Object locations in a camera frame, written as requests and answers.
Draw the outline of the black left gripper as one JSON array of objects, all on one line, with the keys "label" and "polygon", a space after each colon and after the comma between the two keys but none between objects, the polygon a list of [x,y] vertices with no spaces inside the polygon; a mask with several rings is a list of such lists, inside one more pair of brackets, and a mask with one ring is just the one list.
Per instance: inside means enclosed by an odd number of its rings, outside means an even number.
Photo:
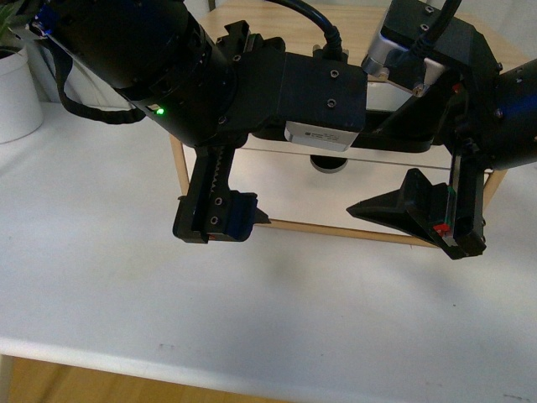
[{"label": "black left gripper", "polygon": [[270,222],[254,193],[228,185],[236,149],[248,135],[288,121],[360,133],[366,124],[367,76],[342,61],[341,36],[330,24],[321,56],[264,45],[241,55],[237,90],[216,139],[197,146],[187,194],[173,234],[187,243],[243,242],[254,225]]}]

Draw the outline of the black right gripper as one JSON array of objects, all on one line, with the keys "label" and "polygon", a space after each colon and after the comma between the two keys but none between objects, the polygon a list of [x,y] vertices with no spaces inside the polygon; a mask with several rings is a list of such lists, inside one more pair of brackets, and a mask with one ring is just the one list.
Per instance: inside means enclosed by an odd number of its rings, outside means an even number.
[{"label": "black right gripper", "polygon": [[484,36],[459,18],[457,1],[441,9],[421,1],[393,1],[383,33],[409,49],[409,59],[431,58],[448,68],[423,97],[396,116],[411,132],[423,128],[451,154],[448,183],[433,185],[418,169],[407,171],[396,191],[347,208],[355,218],[399,230],[441,248],[453,260],[479,256],[483,235],[484,172],[490,166],[484,139],[498,126],[494,86],[499,74]]}]

